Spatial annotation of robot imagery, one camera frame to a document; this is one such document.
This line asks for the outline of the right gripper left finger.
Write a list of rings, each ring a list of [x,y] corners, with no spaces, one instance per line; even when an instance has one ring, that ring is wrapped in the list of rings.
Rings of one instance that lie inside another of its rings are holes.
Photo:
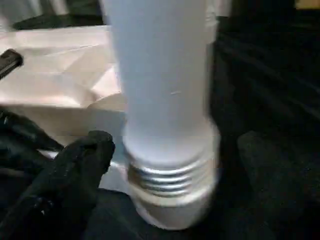
[[[90,131],[64,147],[0,222],[2,240],[80,240],[115,152],[111,134]]]

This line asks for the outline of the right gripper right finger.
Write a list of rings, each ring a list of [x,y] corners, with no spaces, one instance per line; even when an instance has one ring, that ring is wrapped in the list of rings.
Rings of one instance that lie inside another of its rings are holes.
[[[254,131],[237,140],[261,223],[277,240],[320,238],[320,143]]]

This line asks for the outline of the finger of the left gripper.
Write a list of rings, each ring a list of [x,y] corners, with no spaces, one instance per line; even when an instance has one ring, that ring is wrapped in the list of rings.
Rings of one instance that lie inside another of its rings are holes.
[[[0,55],[0,79],[24,64],[23,56],[14,49],[7,49]]]
[[[0,109],[0,167],[38,174],[51,160],[40,151],[60,152],[63,145],[29,118]]]

